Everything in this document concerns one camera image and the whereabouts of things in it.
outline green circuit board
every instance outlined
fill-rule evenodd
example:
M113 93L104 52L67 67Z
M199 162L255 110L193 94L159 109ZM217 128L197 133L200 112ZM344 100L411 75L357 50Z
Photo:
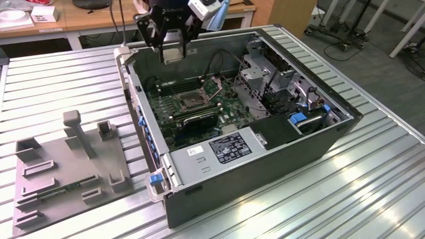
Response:
M177 91L179 88L175 88L171 95L148 93L149 104L171 151L223 135L221 129L228 125L240 129L255 121L233 91L232 79L220 80L223 89L215 97L212 96L219 91L219 86L211 79L200 84L197 89ZM208 129L191 133L183 132L184 120L208 114L217 116L215 126L209 125Z

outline white label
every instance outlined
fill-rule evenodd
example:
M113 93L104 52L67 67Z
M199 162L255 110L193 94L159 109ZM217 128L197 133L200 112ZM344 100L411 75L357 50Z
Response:
M187 55L195 55L197 54L199 50L195 48L195 49L189 49L188 52L187 52Z
M39 30L39 32L53 32L53 31L63 31L64 29L61 28L52 28L52 29L43 29L43 30Z
M196 146L195 148L188 149L189 156L193 156L193 155L203 153L203 152L204 152L203 146Z

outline barcode sticker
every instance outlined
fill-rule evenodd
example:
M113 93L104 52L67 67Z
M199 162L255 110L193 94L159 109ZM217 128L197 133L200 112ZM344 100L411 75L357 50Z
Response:
M203 153L203 152L204 152L203 146L197 146L195 148L188 149L189 156L193 156L193 155Z
M53 31L63 31L63 30L64 30L63 28L52 28L52 29L39 30L39 32L53 32Z

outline metal stand leg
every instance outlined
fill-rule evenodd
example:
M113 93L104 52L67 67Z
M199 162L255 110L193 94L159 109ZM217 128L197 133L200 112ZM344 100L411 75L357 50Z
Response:
M419 19L417 23L412 27L411 31L407 33L404 39L399 43L397 47L395 48L393 52L391 53L391 57L395 58L399 52L403 50L408 42L411 41L412 37L415 36L416 32L419 31L420 27L425 22L425 13L423 14L421 18Z
M420 6L419 10L417 10L416 13L413 14L413 16L412 16L409 22L407 23L405 27L401 29L403 32L407 32L407 30L408 30L408 28L412 26L413 22L415 22L415 21L419 21L419 17L420 17L420 15L421 15L424 9L425 9L425 2L423 3L423 5Z
M372 20L371 20L371 22L369 22L369 24L368 24L368 26L367 26L367 29L365 29L365 33L367 33L367 34L371 32L372 27L373 27L375 24L377 23L379 18L380 18L380 16L381 16L383 12L384 12L384 9L385 9L387 4L388 4L389 1L391 1L391 0L384 0L384 1L383 1L381 6L380 6L377 12L375 13L375 15L373 15L373 17L372 17Z
M81 50L81 42L80 42L80 33L79 32L67 32L65 36L68 38L68 42L72 50Z
M329 9L327 11L325 17L324 17L324 25L328 24L329 18L332 16L332 13L335 11L335 7L337 6L340 0L333 0L329 6Z
M247 12L247 13L244 14L244 18L243 18L243 20L241 20L240 28L248 28L248 27L251 27L252 17L253 17L253 11Z
M348 14L351 13L356 2L357 2L357 0L351 0L351 2L348 3L348 6L347 6L345 11L343 13L343 16L341 16L341 18L339 20L340 22L345 22Z

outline power supply label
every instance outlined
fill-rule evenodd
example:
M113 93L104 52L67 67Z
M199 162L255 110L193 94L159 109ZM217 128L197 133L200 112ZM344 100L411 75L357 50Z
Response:
M220 163L225 164L252 153L239 133L209 142Z

